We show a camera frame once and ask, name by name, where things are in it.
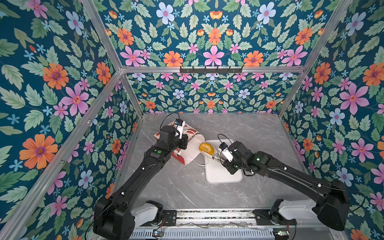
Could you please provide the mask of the red white paper bag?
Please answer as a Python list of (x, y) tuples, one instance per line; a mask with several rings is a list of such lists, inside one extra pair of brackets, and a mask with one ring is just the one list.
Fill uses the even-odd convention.
[(183, 165), (188, 165), (201, 153), (199, 147), (206, 139), (198, 130), (181, 119), (172, 121), (169, 126), (176, 129), (176, 138), (182, 144), (172, 152), (172, 157)]

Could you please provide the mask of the black hook rack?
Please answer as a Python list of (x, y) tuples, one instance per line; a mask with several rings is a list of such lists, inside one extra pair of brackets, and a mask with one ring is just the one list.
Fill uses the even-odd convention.
[(180, 67), (181, 74), (238, 74), (243, 72), (242, 67)]

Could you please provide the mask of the white rectangular tray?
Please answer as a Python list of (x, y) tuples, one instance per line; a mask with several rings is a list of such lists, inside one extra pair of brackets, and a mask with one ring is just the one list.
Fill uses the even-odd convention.
[[(221, 140), (226, 143), (228, 146), (233, 142), (232, 139)], [(220, 154), (219, 146), (221, 144), (220, 140), (207, 140), (206, 143), (210, 144), (214, 149)], [(221, 163), (216, 160), (209, 159), (205, 157), (205, 171), (206, 171), (206, 180), (210, 184), (230, 184), (238, 183), (243, 179), (243, 173), (241, 170), (238, 170), (235, 174), (231, 175), (228, 170), (222, 166)]]

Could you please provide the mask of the metal tongs with cream tips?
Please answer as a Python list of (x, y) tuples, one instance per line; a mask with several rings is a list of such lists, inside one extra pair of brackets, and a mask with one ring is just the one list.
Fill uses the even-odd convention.
[(213, 155), (208, 154), (208, 158), (219, 163), (222, 162), (221, 157), (217, 153), (214, 153)]

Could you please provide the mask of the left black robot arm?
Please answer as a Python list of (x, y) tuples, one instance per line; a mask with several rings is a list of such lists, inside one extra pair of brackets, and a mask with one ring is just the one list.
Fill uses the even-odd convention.
[(130, 178), (107, 199), (95, 204), (93, 232), (107, 240), (128, 240), (135, 228), (163, 221), (163, 205), (146, 201), (135, 208), (135, 202), (151, 179), (170, 160), (172, 153), (185, 150), (188, 135), (183, 129), (164, 126), (160, 138), (144, 154), (140, 166)]

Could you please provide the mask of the yellow fake bagel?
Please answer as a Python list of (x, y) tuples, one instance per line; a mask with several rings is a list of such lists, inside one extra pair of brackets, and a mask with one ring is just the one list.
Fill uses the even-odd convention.
[(209, 156), (213, 156), (215, 154), (214, 147), (208, 143), (201, 143), (199, 146), (199, 151)]

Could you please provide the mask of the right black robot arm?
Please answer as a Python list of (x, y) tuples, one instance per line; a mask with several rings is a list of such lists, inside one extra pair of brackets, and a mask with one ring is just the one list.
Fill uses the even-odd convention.
[(277, 199), (266, 217), (274, 224), (291, 220), (318, 220), (335, 231), (344, 231), (350, 207), (349, 193), (340, 180), (312, 178), (270, 154), (252, 153), (241, 142), (221, 143), (219, 157), (230, 174), (241, 170), (247, 177), (260, 175), (279, 181), (307, 196), (306, 200)]

